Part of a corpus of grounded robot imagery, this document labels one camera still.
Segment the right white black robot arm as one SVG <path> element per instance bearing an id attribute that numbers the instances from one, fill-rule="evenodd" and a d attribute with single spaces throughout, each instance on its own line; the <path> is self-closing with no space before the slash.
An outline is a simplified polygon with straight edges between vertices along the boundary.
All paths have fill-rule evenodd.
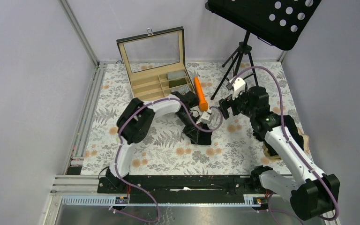
<path id="1" fill-rule="evenodd" d="M 280 156 L 293 179 L 286 178 L 269 166 L 257 166 L 252 172 L 250 187 L 256 193 L 268 189 L 287 200 L 301 220 L 322 217 L 337 210 L 340 182 L 336 175 L 325 172 L 308 158 L 298 145 L 298 130 L 290 116 L 280 116 L 270 110 L 269 95 L 263 87 L 251 87 L 237 97 L 229 95 L 219 101 L 225 119 L 228 110 L 233 115 L 249 117 L 253 135 Z"/>

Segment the grey striped underwear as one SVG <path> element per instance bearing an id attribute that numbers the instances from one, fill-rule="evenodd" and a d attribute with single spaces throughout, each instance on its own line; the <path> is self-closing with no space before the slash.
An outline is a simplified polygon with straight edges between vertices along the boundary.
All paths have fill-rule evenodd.
<path id="1" fill-rule="evenodd" d="M 190 87 L 188 85 L 180 86 L 178 88 L 174 88 L 171 90 L 171 93 L 178 92 L 180 94 L 187 94 L 189 91 L 191 91 Z"/>

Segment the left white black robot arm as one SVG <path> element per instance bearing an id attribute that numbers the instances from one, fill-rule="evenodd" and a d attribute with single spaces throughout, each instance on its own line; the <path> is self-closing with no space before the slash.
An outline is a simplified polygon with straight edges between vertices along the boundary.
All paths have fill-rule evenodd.
<path id="1" fill-rule="evenodd" d="M 190 109 L 197 106 L 197 100 L 197 95 L 191 91 L 186 94 L 175 91 L 153 101 L 142 101 L 137 97 L 130 101 L 117 120 L 119 148 L 105 174 L 114 192 L 125 190 L 125 177 L 129 174 L 135 146 L 146 138 L 155 118 L 173 113 L 183 123 L 182 132 L 192 144 L 211 144 L 211 134 L 205 132 L 207 124 L 199 122 L 198 117 L 190 113 Z"/>

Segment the black underwear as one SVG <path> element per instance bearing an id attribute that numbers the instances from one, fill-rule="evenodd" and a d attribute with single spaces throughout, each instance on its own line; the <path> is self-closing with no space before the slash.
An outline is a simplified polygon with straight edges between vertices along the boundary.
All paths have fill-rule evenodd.
<path id="1" fill-rule="evenodd" d="M 203 132 L 200 130 L 200 143 L 192 143 L 195 145 L 203 145 L 203 146 L 208 146 L 212 144 L 211 141 L 211 132 Z"/>

